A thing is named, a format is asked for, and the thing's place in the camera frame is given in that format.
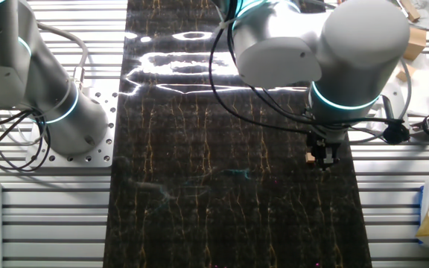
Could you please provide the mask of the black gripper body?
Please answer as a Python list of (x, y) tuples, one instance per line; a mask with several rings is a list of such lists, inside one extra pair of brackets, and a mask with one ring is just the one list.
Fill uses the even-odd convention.
[(309, 133), (307, 137), (307, 146), (313, 156), (336, 156), (340, 145), (340, 141), (330, 141), (316, 133)]

